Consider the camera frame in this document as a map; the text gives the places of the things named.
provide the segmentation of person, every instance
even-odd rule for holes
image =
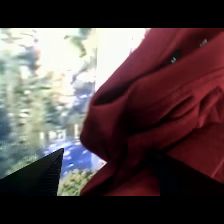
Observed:
[[[151,29],[91,100],[81,142],[107,163],[81,196],[223,194],[223,68],[223,28]]]

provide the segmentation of red garment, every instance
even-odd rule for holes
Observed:
[[[107,164],[81,195],[160,195],[151,150],[224,182],[223,68],[223,29],[151,29],[92,98],[81,141]]]

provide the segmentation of blurry background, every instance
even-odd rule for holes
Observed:
[[[79,195],[105,164],[79,141],[89,100],[145,31],[0,28],[0,178],[64,148],[58,195]]]

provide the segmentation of black pointed object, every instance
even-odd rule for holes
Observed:
[[[57,196],[64,149],[4,177],[0,196]]]

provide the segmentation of red fabric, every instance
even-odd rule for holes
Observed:
[[[107,164],[81,195],[160,195],[141,163],[174,143],[170,156],[223,182],[223,89],[223,29],[151,29],[92,98],[81,141]]]

